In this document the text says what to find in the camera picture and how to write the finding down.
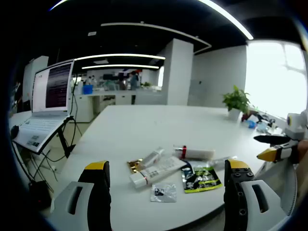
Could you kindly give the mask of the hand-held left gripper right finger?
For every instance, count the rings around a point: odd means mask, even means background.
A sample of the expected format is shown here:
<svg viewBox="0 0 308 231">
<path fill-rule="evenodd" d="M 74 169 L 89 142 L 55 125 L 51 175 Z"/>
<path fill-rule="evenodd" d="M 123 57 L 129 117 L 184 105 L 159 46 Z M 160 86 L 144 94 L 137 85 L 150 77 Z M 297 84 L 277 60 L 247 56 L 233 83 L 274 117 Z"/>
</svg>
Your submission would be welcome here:
<svg viewBox="0 0 308 231">
<path fill-rule="evenodd" d="M 288 220 L 278 194 L 245 162 L 225 161 L 224 186 L 225 231 L 277 231 Z"/>
</svg>

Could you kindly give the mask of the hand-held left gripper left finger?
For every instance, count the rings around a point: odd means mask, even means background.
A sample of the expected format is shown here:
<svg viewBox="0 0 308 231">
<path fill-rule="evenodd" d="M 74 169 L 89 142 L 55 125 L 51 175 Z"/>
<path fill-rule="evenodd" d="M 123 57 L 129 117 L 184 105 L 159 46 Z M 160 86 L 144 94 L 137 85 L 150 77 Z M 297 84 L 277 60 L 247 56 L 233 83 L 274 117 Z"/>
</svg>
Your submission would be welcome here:
<svg viewBox="0 0 308 231">
<path fill-rule="evenodd" d="M 56 231 L 110 231 L 109 162 L 87 165 L 54 200 L 50 224 Z"/>
</svg>

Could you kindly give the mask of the person's right hand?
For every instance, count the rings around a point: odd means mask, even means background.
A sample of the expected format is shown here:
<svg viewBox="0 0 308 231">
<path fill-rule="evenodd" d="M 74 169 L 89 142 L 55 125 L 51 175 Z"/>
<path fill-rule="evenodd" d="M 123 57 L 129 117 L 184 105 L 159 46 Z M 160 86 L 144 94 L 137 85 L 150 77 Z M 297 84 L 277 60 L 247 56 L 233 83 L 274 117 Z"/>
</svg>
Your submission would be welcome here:
<svg viewBox="0 0 308 231">
<path fill-rule="evenodd" d="M 306 165 L 308 163 L 308 141 L 301 140 L 297 146 L 299 164 Z"/>
</svg>

